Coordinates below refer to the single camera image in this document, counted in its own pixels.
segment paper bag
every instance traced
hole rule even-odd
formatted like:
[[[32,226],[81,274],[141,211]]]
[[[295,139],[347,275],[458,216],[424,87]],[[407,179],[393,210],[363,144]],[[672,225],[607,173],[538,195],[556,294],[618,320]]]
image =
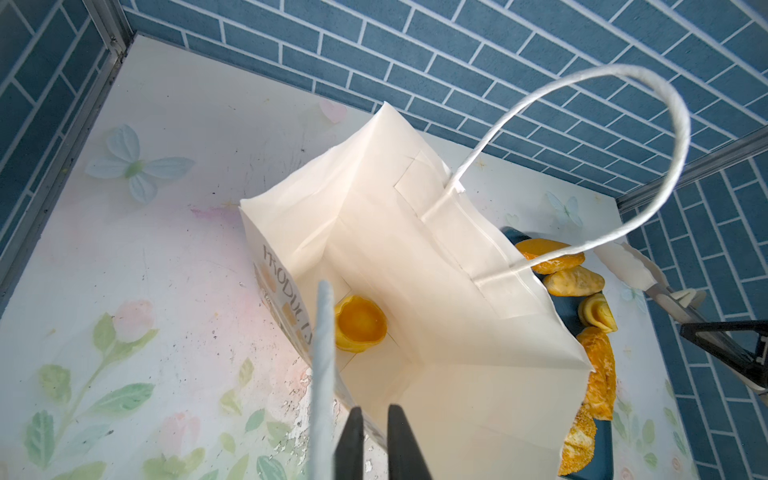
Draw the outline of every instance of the paper bag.
[[[387,408],[406,411],[429,469],[444,478],[546,478],[584,399],[591,364],[546,289],[464,193],[428,220],[450,171],[388,104],[347,141],[241,212],[256,275],[307,361],[317,283],[386,314],[389,334],[338,351],[336,393],[386,445]]]

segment floral tabletop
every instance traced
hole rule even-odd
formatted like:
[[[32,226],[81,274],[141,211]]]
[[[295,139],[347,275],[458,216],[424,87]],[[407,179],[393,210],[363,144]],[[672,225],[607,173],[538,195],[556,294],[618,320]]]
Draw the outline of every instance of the floral tabletop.
[[[0,319],[0,480],[304,478],[311,370],[259,298],[237,203],[369,118],[139,37]],[[451,168],[469,152],[425,137]],[[532,236],[620,223],[611,198],[493,157],[462,183]],[[642,294],[585,266],[619,325],[615,477],[696,478]]]

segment white rope handle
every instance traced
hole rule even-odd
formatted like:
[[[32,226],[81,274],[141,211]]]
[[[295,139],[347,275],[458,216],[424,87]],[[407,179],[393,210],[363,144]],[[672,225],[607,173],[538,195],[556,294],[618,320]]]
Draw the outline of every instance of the white rope handle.
[[[632,77],[639,81],[642,81],[648,87],[650,87],[654,93],[665,103],[669,108],[670,115],[672,117],[672,128],[674,130],[674,149],[672,150],[672,161],[670,162],[669,171],[664,177],[664,181],[659,187],[659,191],[656,193],[654,199],[648,204],[645,210],[641,211],[635,218],[619,226],[616,230],[601,235],[600,237],[589,240],[581,245],[574,245],[572,247],[562,248],[555,250],[554,252],[546,253],[533,260],[528,260],[517,265],[512,265],[508,269],[493,273],[491,275],[479,277],[475,279],[475,283],[481,285],[483,283],[492,282],[514,275],[521,270],[531,268],[549,260],[553,260],[563,255],[573,255],[581,253],[586,250],[591,250],[595,247],[599,247],[603,243],[608,243],[612,240],[616,240],[619,237],[623,237],[632,230],[638,228],[640,225],[648,221],[656,212],[659,211],[662,205],[667,201],[672,194],[677,179],[680,178],[685,167],[685,157],[688,154],[688,145],[690,143],[690,116],[688,114],[688,108],[685,106],[683,98],[677,93],[671,85],[667,83],[659,75],[655,74],[651,70],[644,67],[638,67],[635,65],[605,65],[603,67],[590,68],[588,70],[579,71],[577,73],[563,77],[560,80],[553,81],[552,83],[539,88],[527,97],[520,100],[510,111],[502,115],[496,124],[491,127],[488,133],[480,140],[480,143],[470,153],[464,163],[456,169],[456,172],[451,176],[448,184],[445,186],[443,194],[438,200],[422,215],[422,221],[432,215],[441,205],[445,203],[451,194],[464,191],[464,187],[458,182],[462,175],[469,169],[472,162],[480,155],[480,152],[485,145],[487,145],[491,139],[498,133],[499,130],[509,121],[510,118],[520,113],[527,106],[537,101],[539,98],[544,97],[546,94],[555,91],[566,85],[574,84],[582,80],[589,78],[604,77],[606,75],[622,75],[625,77]]]

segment pink flower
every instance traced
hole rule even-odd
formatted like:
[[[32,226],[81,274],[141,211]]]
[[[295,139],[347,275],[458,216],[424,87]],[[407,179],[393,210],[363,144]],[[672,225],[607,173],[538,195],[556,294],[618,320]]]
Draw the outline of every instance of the pink flower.
[[[621,480],[634,480],[634,473],[632,473],[632,471],[627,467],[622,468],[621,474],[619,475]]]
[[[119,341],[135,342],[154,325],[152,304],[147,300],[123,303],[112,317],[112,325]]]
[[[194,449],[200,435],[200,418],[179,412],[163,421],[160,427],[160,450],[166,457],[181,457]]]

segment blue brick wall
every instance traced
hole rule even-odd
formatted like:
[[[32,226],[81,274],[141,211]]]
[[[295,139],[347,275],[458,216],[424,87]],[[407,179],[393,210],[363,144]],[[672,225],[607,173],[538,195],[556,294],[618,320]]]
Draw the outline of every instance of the blue brick wall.
[[[0,2],[0,256],[107,56],[82,0]]]
[[[768,120],[765,0],[121,0],[131,25],[365,111],[474,146],[542,85],[625,62],[693,113],[689,159]],[[586,81],[514,119],[487,153],[618,197],[667,171],[664,105],[635,82]]]
[[[678,189],[630,243],[676,289],[707,292],[710,321],[768,319],[768,152]],[[625,220],[636,212],[624,215]],[[768,478],[768,407],[648,307],[701,478]],[[733,334],[754,349],[754,333]]]

